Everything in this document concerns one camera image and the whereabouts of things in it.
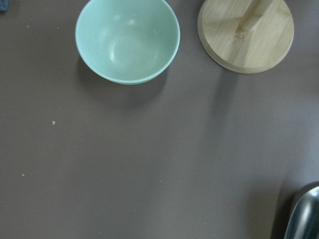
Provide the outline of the wooden cup stand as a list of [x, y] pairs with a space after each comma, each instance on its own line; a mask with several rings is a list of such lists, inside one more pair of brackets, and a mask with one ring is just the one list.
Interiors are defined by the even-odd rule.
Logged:
[[294, 39], [293, 17], [283, 0], [206, 0], [197, 30], [216, 63], [243, 74], [275, 67]]

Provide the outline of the metal ice scoop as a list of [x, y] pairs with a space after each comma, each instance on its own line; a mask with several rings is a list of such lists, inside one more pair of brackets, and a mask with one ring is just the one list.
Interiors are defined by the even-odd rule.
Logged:
[[313, 182], [294, 196], [284, 238], [317, 239], [319, 237], [319, 183]]

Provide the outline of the mint green bowl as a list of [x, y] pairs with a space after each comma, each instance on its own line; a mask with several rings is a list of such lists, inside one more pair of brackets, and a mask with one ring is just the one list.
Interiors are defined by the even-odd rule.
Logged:
[[180, 27], [165, 0], [90, 0], [78, 16], [75, 42], [94, 73], [135, 85], [170, 65], [179, 48]]

